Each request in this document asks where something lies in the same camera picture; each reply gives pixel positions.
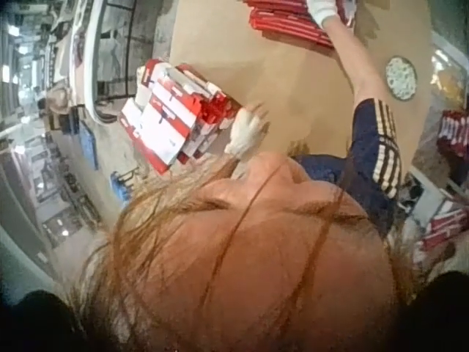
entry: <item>table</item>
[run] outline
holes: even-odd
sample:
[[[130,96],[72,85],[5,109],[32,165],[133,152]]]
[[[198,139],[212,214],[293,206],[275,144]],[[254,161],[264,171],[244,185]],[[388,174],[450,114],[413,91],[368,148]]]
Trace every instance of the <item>table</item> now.
[[[345,156],[351,141],[352,90],[334,52],[266,40],[248,25],[240,1],[180,1],[172,64],[193,65],[241,103],[264,101],[270,132],[261,150],[286,152],[292,141],[311,153]],[[407,171],[430,105],[432,40],[426,0],[360,1],[357,35],[383,73],[393,55],[416,67],[418,91],[407,103],[390,98]]]

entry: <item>stack of boxes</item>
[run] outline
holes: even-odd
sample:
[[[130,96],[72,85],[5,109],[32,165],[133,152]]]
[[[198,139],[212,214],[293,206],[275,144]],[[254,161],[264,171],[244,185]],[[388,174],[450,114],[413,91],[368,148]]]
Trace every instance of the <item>stack of boxes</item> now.
[[[239,109],[238,102],[191,66],[151,59],[136,98],[127,101],[118,120],[163,174],[176,161],[202,157]]]
[[[313,21],[306,6],[306,0],[243,0],[252,7],[250,25],[274,37],[285,34],[289,37],[333,48],[328,35]],[[342,22],[351,30],[355,26],[356,0],[337,0],[337,8]]]

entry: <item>blue object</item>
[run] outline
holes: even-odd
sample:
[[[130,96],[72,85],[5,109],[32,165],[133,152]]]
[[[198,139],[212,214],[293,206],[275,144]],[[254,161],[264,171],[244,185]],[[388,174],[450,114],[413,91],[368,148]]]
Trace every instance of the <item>blue object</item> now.
[[[88,161],[88,164],[93,168],[93,170],[98,170],[99,165],[97,163],[95,135],[83,121],[80,121],[80,130],[78,135],[80,136],[80,144],[81,150],[83,151],[83,156]]]
[[[109,180],[111,182],[111,188],[117,198],[122,202],[123,207],[127,206],[130,199],[132,198],[132,185],[128,185],[127,182],[132,180],[134,176],[134,170],[128,172],[125,175],[119,175],[117,171],[114,171]]]

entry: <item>hand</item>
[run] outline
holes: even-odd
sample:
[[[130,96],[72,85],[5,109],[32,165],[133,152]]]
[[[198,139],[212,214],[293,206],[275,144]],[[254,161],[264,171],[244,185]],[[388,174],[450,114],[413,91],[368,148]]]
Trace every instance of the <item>hand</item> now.
[[[314,22],[324,29],[322,23],[326,18],[338,16],[336,0],[306,0],[309,14]]]
[[[269,128],[269,123],[264,121],[265,115],[267,112],[263,110],[262,104],[241,108],[234,119],[225,153],[241,159],[258,146]]]

